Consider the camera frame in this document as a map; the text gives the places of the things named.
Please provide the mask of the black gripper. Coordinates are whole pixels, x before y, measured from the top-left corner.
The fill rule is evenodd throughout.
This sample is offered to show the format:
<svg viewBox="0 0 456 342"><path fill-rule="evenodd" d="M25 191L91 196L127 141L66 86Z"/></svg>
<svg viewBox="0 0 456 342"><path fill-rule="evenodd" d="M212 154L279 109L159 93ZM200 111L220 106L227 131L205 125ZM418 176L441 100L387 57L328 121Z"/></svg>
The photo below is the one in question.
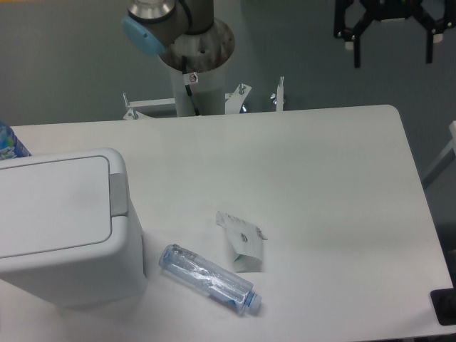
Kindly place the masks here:
<svg viewBox="0 0 456 342"><path fill-rule="evenodd" d="M335 14L333 22L333 37L343 39L353 46L354 68L361 67L361 36L372 24L373 20L407 19L413 14L429 16L414 16L413 18L426 30L425 62L432 63L434 38L443 35L447 29L455 27L455 1L443 1L443 15L434 19L423 6L423 1L363 1L359 3L366 10L378 7L378 13L364 14L354 27L346 25L345 14Z"/></svg>

